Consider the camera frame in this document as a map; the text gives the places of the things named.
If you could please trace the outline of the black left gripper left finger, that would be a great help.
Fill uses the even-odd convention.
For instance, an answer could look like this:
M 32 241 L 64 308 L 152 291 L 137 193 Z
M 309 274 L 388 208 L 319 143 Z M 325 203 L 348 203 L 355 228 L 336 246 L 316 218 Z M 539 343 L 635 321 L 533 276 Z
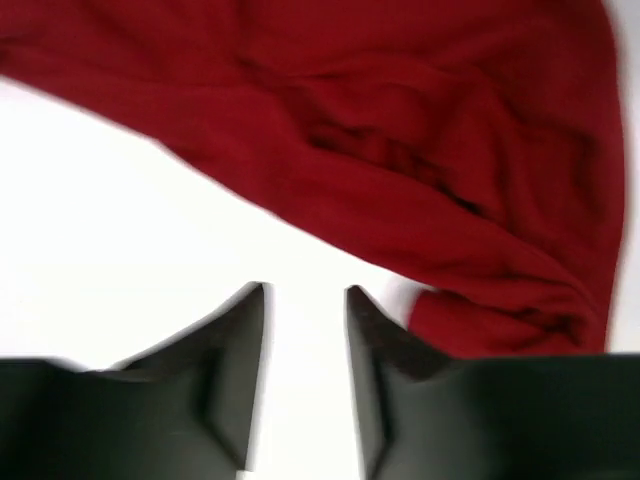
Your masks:
M 265 287 L 108 370 L 1 362 L 5 479 L 233 479 L 247 467 Z

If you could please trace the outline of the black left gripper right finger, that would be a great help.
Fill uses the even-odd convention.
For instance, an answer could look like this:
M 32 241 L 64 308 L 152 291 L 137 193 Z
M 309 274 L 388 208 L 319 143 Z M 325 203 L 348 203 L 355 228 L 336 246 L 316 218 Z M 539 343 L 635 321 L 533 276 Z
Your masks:
M 346 327 L 369 479 L 635 479 L 635 354 L 460 360 L 360 287 Z

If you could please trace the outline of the red t-shirt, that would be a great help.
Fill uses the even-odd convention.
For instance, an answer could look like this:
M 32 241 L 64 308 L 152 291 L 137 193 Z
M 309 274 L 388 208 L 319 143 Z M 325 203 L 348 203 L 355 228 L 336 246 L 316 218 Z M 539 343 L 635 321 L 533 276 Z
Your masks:
M 1 72 L 423 284 L 462 358 L 596 354 L 625 205 L 600 1 L 5 1 Z

